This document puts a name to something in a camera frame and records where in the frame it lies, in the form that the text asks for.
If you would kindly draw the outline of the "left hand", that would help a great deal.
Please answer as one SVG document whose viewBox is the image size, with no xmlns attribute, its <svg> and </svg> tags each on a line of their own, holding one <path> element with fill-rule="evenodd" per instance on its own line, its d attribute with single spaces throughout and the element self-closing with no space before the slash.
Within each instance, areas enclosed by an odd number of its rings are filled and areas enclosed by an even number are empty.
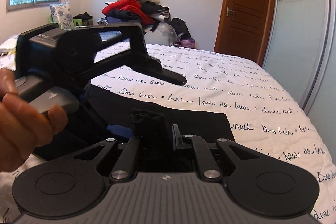
<svg viewBox="0 0 336 224">
<path fill-rule="evenodd" d="M 66 112 L 52 106 L 45 116 L 18 96 L 14 74 L 1 69 L 1 171 L 22 166 L 35 147 L 51 143 L 68 123 Z"/>
</svg>

